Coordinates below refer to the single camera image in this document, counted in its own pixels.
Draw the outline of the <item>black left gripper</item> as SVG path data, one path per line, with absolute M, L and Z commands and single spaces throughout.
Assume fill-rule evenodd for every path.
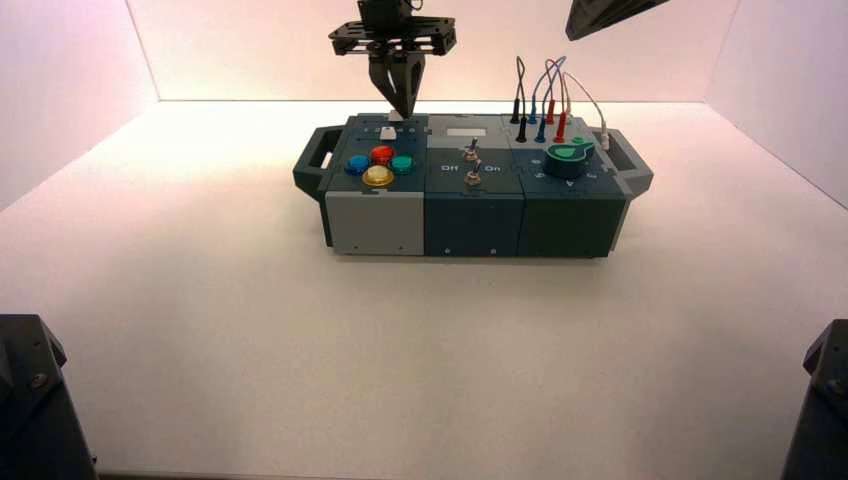
M 369 78 L 401 118 L 414 112 L 423 54 L 444 56 L 457 43 L 455 19 L 414 15 L 422 6 L 422 1 L 358 1 L 360 19 L 329 33 L 336 55 L 370 55 Z

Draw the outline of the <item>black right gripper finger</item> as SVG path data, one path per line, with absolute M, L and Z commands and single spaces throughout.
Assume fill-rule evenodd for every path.
M 668 0 L 615 0 L 612 4 L 612 17 L 614 19 L 628 19 L 654 7 L 660 6 L 667 1 Z
M 566 21 L 566 36 L 576 41 L 618 22 L 623 2 L 618 0 L 574 0 Z

